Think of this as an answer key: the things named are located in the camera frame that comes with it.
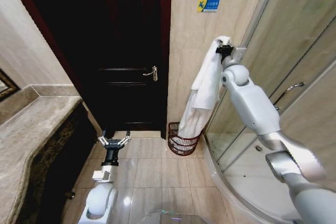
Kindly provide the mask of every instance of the shower enclosure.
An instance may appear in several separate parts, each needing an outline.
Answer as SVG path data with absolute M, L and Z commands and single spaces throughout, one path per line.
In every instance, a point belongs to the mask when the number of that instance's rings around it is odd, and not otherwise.
M 241 64 L 281 115 L 283 131 L 308 146 L 336 190 L 336 0 L 267 0 Z M 206 129 L 226 187 L 269 222 L 300 222 L 286 185 L 274 178 L 264 147 L 245 128 L 223 90 Z

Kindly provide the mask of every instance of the door handle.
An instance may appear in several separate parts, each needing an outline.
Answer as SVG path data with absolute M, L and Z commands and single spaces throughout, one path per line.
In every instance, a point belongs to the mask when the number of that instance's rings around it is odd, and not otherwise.
M 305 84 L 306 84 L 306 83 L 305 83 L 304 81 L 300 81 L 300 82 L 294 84 L 293 86 L 290 86 L 289 88 L 287 88 L 287 89 L 285 90 L 285 93 L 287 93 L 287 92 L 289 92 L 289 91 L 291 91 L 291 90 L 293 90 L 293 89 L 303 87 Z
M 153 80 L 157 81 L 158 68 L 156 66 L 153 66 L 152 70 L 153 70 L 152 72 L 150 72 L 150 73 L 143 73 L 142 75 L 143 76 L 151 76 L 151 75 L 153 75 Z

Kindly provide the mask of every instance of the mirror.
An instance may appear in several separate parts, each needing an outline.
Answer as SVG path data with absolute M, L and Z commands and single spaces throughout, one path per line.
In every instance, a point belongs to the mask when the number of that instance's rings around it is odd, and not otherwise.
M 0 101 L 19 90 L 19 87 L 0 69 Z

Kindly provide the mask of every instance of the wicker basket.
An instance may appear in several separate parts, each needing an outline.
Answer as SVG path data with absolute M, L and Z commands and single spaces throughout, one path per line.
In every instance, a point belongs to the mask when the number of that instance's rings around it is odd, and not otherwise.
M 179 155 L 179 156 L 187 156 L 194 152 L 196 149 L 198 140 L 200 139 L 202 133 L 197 137 L 193 138 L 183 138 L 178 136 L 180 123 L 169 123 L 168 124 L 168 147 L 169 149 Z

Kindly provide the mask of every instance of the sign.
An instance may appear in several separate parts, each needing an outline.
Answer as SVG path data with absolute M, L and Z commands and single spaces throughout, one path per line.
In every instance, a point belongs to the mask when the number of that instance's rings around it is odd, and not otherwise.
M 198 0 L 197 12 L 216 12 L 218 9 L 219 0 Z

